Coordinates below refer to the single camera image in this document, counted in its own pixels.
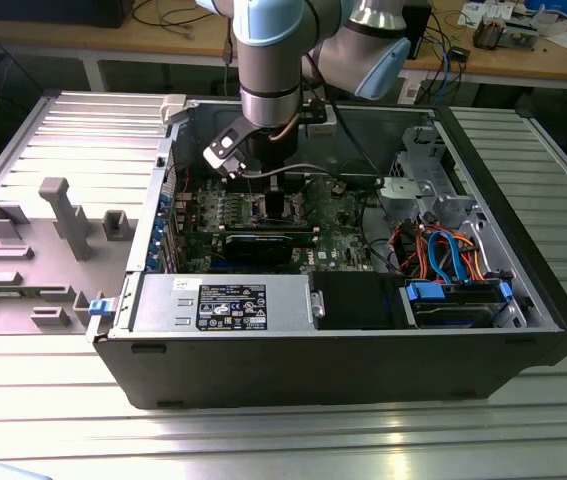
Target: wooden table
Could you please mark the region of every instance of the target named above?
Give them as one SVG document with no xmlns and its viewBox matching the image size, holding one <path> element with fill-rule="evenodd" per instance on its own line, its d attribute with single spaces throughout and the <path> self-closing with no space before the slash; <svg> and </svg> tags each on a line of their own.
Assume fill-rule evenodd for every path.
<svg viewBox="0 0 567 480">
<path fill-rule="evenodd" d="M 545 39 L 538 41 L 534 51 L 475 49 L 472 46 L 474 30 L 458 28 L 458 15 L 452 13 L 461 8 L 463 1 L 434 0 L 434 4 L 443 30 L 452 42 L 471 51 L 464 82 L 567 89 L 567 49 Z M 190 5 L 190 0 L 161 0 L 163 11 Z M 184 12 L 173 18 L 185 20 L 201 13 L 205 10 Z M 139 11 L 139 16 L 157 21 L 151 6 Z M 193 24 L 194 40 L 140 24 L 131 18 L 119 29 L 0 22 L 0 42 L 17 54 L 78 58 L 84 64 L 91 89 L 104 91 L 107 85 L 99 65 L 103 60 L 223 65 L 225 29 L 225 20 L 215 15 Z M 424 45 L 419 57 L 408 61 L 401 72 L 406 81 L 400 103 L 413 103 L 421 82 L 433 76 L 439 66 L 440 61 L 431 45 Z"/>
</svg>

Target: power supply label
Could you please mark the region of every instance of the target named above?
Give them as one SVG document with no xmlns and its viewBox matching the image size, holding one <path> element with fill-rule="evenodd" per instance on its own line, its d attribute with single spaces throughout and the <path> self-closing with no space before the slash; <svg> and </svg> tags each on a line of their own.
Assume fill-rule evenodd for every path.
<svg viewBox="0 0 567 480">
<path fill-rule="evenodd" d="M 203 332 L 267 330 L 265 285 L 201 285 L 196 328 Z"/>
</svg>

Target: motherboard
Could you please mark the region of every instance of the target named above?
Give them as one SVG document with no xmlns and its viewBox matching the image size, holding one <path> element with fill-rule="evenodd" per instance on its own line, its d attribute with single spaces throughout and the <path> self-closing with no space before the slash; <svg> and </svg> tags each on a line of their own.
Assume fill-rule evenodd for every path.
<svg viewBox="0 0 567 480">
<path fill-rule="evenodd" d="M 360 199 L 329 177 L 313 176 L 282 196 L 279 218 L 266 194 L 220 180 L 174 195 L 161 212 L 167 230 L 158 271 L 167 273 L 304 273 L 371 271 L 357 226 Z"/>
</svg>

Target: sticker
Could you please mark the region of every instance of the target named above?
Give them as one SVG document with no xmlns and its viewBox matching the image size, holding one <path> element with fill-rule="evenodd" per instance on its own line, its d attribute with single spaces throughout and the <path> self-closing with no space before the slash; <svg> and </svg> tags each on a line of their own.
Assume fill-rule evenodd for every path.
<svg viewBox="0 0 567 480">
<path fill-rule="evenodd" d="M 0 297 L 21 297 L 21 292 L 0 292 Z"/>
<path fill-rule="evenodd" d="M 199 285 L 196 328 L 203 332 L 267 330 L 265 285 Z"/>
<path fill-rule="evenodd" d="M 198 290 L 203 281 L 200 278 L 175 278 L 172 290 Z"/>
</svg>

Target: floor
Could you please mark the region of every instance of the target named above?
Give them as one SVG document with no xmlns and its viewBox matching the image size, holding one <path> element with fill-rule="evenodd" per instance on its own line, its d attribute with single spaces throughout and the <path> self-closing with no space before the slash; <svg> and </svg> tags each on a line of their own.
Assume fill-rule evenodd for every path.
<svg viewBox="0 0 567 480">
<path fill-rule="evenodd" d="M 88 90 L 82 65 L 71 59 L 18 57 L 45 89 Z M 111 90 L 120 92 L 179 92 L 196 95 L 220 94 L 223 71 L 215 67 L 161 66 L 106 62 L 105 71 Z M 384 98 L 395 102 L 400 80 Z M 236 83 L 230 93 L 236 93 Z M 0 153 L 39 97 L 38 90 L 9 58 L 0 56 Z M 504 86 L 464 85 L 453 98 L 455 105 L 494 108 L 524 108 L 537 118 L 560 145 L 567 139 L 567 91 L 516 89 Z"/>
</svg>

